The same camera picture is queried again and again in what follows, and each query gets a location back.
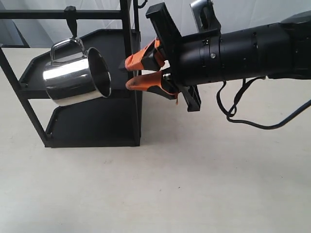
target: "metal cup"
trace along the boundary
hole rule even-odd
[[[55,49],[74,42],[82,52],[55,60]],[[49,97],[59,106],[108,98],[111,78],[105,60],[95,48],[85,50],[82,40],[72,38],[56,43],[51,48],[51,61],[45,66],[43,80]]]

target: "white table surface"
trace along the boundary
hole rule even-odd
[[[45,51],[4,49],[19,77]],[[231,124],[220,87],[199,87],[197,113],[145,93],[140,147],[47,149],[1,70],[0,232],[310,232],[311,110],[275,131]],[[257,81],[237,117],[277,123],[310,98],[310,81]],[[55,105],[31,104],[46,126]]]

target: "black metal rack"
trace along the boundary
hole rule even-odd
[[[0,66],[45,147],[140,145],[142,92],[125,88],[126,81],[138,73],[121,73],[118,70],[121,60],[140,49],[138,0],[133,0],[134,30],[131,29],[129,14],[131,3],[131,0],[120,0],[120,10],[76,11],[77,19],[122,20],[121,30],[97,30],[81,37],[86,48],[96,47],[105,57],[112,77],[112,94],[107,99],[56,108],[46,130],[29,99],[48,98],[42,81],[42,68],[49,53],[34,58],[18,80],[0,47]],[[0,11],[0,19],[66,19],[66,15],[61,10],[4,10]],[[70,45],[65,45],[58,53],[66,55],[70,51]]]

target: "black cylinder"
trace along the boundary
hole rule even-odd
[[[277,23],[192,41],[180,48],[179,67],[184,86],[288,73],[291,39]]]

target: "robotic arm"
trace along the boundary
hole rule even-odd
[[[128,57],[120,69],[153,70],[155,73],[129,80],[129,90],[149,91],[176,100],[182,93],[188,112],[200,110],[197,85],[223,82],[217,103],[233,123],[244,123],[271,130],[284,126],[311,106],[311,100],[277,125],[262,126],[246,120],[231,119],[243,93],[257,79],[311,79],[311,11],[292,16],[280,23],[221,34],[211,0],[191,4],[198,33],[181,36],[165,3],[151,6],[147,18],[157,34],[143,50]],[[168,60],[170,68],[160,70]],[[234,104],[226,110],[220,93],[230,80],[243,80]]]

